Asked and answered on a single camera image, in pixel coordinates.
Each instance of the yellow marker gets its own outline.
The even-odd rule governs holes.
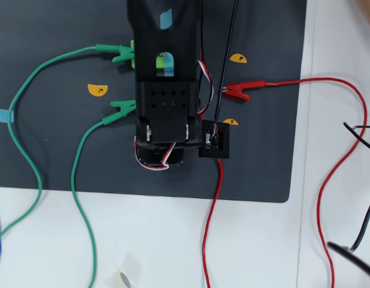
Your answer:
[[[223,121],[223,123],[230,124],[230,125],[239,125],[238,122],[235,121],[234,119],[226,119],[225,121]]]
[[[230,57],[230,60],[237,63],[247,63],[246,57],[244,57],[242,54],[234,54]]]
[[[88,84],[88,89],[89,89],[90,94],[96,97],[102,97],[103,95],[105,95],[108,88],[109,87],[107,85]]]

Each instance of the white table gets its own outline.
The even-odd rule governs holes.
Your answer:
[[[301,74],[352,81],[370,109],[370,27],[351,1],[308,0]],[[354,141],[342,122],[358,124],[361,118],[348,89],[301,86],[290,199],[217,202],[207,242],[212,287],[328,287],[315,202],[326,173]],[[360,147],[326,192],[327,239],[350,245],[370,202],[370,151]],[[1,225],[22,215],[36,195],[0,188]],[[136,288],[206,287],[201,240],[210,200],[100,193],[79,198],[97,242],[95,287],[116,288],[118,269]],[[0,288],[88,286],[91,242],[69,192],[45,191],[38,208],[3,237],[2,248]],[[370,224],[357,253],[370,263]],[[333,257],[338,287],[370,286],[366,275]]]

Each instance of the red wire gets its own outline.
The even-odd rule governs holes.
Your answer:
[[[218,164],[219,164],[219,180],[218,180],[218,186],[216,188],[216,192],[215,192],[215,195],[214,195],[213,204],[211,205],[211,208],[210,208],[209,217],[207,218],[206,228],[204,229],[204,236],[203,236],[203,243],[202,243],[203,269],[204,269],[204,276],[206,277],[207,288],[210,288],[210,279],[209,279],[209,274],[207,273],[207,266],[206,266],[206,240],[207,240],[207,233],[209,232],[210,220],[211,220],[211,217],[213,216],[213,211],[214,211],[215,203],[216,203],[216,201],[218,199],[219,192],[221,191],[221,186],[222,186],[222,182],[223,182],[223,165],[222,165],[222,160],[221,159],[218,159]]]
[[[274,83],[272,83],[272,82],[266,82],[265,83],[265,86],[283,86],[283,85],[292,85],[292,84],[298,84],[298,83],[303,83],[303,82],[314,82],[314,81],[334,81],[334,82],[339,82],[339,83],[346,84],[347,86],[349,86],[350,88],[352,88],[356,92],[356,94],[359,96],[359,98],[360,98],[360,100],[362,102],[363,111],[364,111],[363,126],[366,126],[367,125],[367,106],[366,106],[366,103],[365,103],[365,99],[363,98],[362,94],[359,92],[359,90],[354,85],[352,85],[351,83],[349,83],[349,82],[347,82],[345,80],[337,79],[337,78],[323,77],[323,78],[310,78],[310,79],[301,79],[301,80],[295,80],[295,81],[274,82]],[[365,133],[365,130],[366,130],[365,128],[362,129],[362,132],[360,133],[360,137],[363,137],[363,135]],[[322,232],[322,227],[321,227],[321,213],[320,213],[320,209],[321,209],[322,194],[323,194],[324,188],[326,187],[326,184],[329,182],[330,178],[333,176],[333,174],[335,173],[335,171],[354,152],[354,150],[355,150],[355,148],[357,148],[358,144],[359,144],[359,140],[357,140],[355,142],[355,144],[353,145],[353,147],[351,147],[351,149],[346,153],[346,155],[343,156],[343,158],[340,159],[340,161],[330,171],[330,173],[328,174],[328,176],[324,180],[324,182],[323,182],[323,184],[321,186],[321,189],[319,191],[319,195],[318,195],[318,201],[317,201],[317,224],[318,224],[318,231],[319,231],[319,235],[320,235],[320,238],[321,238],[321,241],[322,241],[323,248],[324,248],[324,250],[326,252],[326,255],[327,255],[327,258],[329,259],[329,262],[330,262],[330,269],[331,269],[331,276],[332,276],[331,288],[334,288],[334,286],[335,286],[335,274],[334,274],[333,260],[332,260],[332,258],[330,256],[329,250],[327,249],[326,241],[324,240],[324,236],[323,236],[323,232]]]

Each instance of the black wire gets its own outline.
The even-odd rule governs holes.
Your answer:
[[[369,224],[369,220],[370,220],[370,207],[367,210],[367,213],[366,213],[365,219],[363,221],[362,228],[360,229],[359,235],[358,235],[357,239],[355,240],[353,246],[351,246],[351,248],[350,248],[351,252],[354,252],[358,248],[359,244],[361,243],[361,241],[363,239],[363,236],[365,235],[367,225]]]
[[[367,125],[367,126],[357,125],[357,126],[354,126],[353,129],[356,129],[356,128],[370,128],[370,125]]]
[[[369,148],[370,149],[370,144],[366,141],[366,140],[364,140],[364,139],[362,139],[355,131],[354,131],[354,129],[352,129],[346,122],[344,122],[343,123],[343,125],[345,125],[345,127],[346,127],[346,129],[348,130],[348,131],[350,131],[351,133],[352,133],[352,135],[354,135],[355,136],[355,138],[356,139],[358,139],[359,141],[361,141],[367,148]]]
[[[238,3],[239,3],[239,0],[235,0],[233,13],[231,14],[230,29],[228,32],[227,45],[226,45],[226,51],[225,51],[225,59],[224,59],[223,66],[222,66],[221,81],[219,83],[218,98],[216,101],[216,108],[215,108],[215,114],[214,114],[215,123],[218,122],[219,112],[221,111],[223,82],[225,80],[226,66],[227,66],[227,61],[228,61],[228,54],[230,53],[231,39],[233,38],[233,30],[234,30],[235,18],[237,15]]]
[[[351,254],[346,248],[342,248],[338,244],[335,244],[335,243],[332,243],[332,242],[327,243],[327,246],[330,249],[337,252],[338,254],[340,254],[341,256],[345,257],[347,260],[349,260],[350,262],[352,262],[356,266],[358,266],[358,268],[360,268],[363,272],[365,272],[366,274],[368,274],[370,276],[370,266],[367,265],[362,260],[360,260],[355,255]]]

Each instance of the dark gray mat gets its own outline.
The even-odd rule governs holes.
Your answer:
[[[232,6],[233,0],[206,0],[205,4],[205,61],[216,87]],[[241,0],[231,53],[244,54],[248,63],[229,61],[225,82],[299,78],[305,10],[306,0]],[[25,79],[45,60],[97,43],[128,45],[132,38],[124,0],[0,0],[0,108],[8,109]],[[88,83],[108,85],[109,91],[93,97]],[[221,198],[285,202],[299,88],[250,92],[250,102],[225,98],[222,102],[220,120],[233,118],[239,126],[231,127]],[[208,98],[207,84],[201,97]],[[70,190],[71,167],[83,133],[114,112],[111,101],[133,98],[130,64],[117,67],[99,56],[64,61],[36,77],[19,101],[14,126],[43,174],[44,188]],[[213,110],[214,106],[207,118],[212,119]],[[163,173],[145,170],[134,158],[134,129],[130,116],[93,133],[78,167],[78,190],[213,196],[218,176],[215,160],[188,151],[182,167]],[[2,123],[0,187],[37,187],[33,171]]]

